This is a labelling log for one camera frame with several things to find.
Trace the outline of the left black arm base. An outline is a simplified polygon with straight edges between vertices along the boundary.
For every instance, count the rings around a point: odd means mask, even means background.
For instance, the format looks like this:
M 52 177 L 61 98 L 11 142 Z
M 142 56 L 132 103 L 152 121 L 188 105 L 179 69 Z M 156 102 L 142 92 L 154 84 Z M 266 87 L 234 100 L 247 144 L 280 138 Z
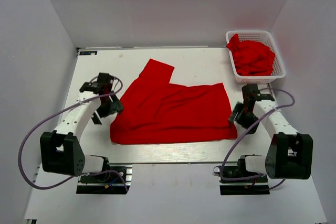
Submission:
M 96 176 L 80 176 L 77 183 L 76 194 L 78 195 L 126 195 L 130 189 L 132 180 L 131 164 L 110 164 L 108 172 Z

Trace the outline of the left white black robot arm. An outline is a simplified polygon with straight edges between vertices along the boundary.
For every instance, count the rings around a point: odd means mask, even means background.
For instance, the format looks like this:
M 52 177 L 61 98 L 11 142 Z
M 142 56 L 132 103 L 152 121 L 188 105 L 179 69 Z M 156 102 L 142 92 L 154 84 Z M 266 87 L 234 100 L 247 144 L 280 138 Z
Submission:
M 92 91 L 80 92 L 75 107 L 52 131 L 40 137 L 40 150 L 43 170 L 49 173 L 80 176 L 93 173 L 101 182 L 110 178 L 111 168 L 107 158 L 84 154 L 80 138 L 90 120 L 101 124 L 100 119 L 123 110 L 114 94 L 99 96 Z

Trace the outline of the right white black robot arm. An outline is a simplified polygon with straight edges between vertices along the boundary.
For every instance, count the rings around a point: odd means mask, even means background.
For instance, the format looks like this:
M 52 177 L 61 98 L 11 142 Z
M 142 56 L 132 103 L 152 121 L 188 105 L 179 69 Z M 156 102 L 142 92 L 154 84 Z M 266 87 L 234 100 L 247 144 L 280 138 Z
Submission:
M 306 180 L 310 177 L 313 139 L 291 126 L 274 101 L 238 102 L 228 120 L 245 128 L 248 134 L 254 134 L 262 124 L 271 138 L 265 156 L 242 155 L 237 171 L 228 175 L 229 178 L 247 182 L 255 175 L 266 175 L 271 179 Z

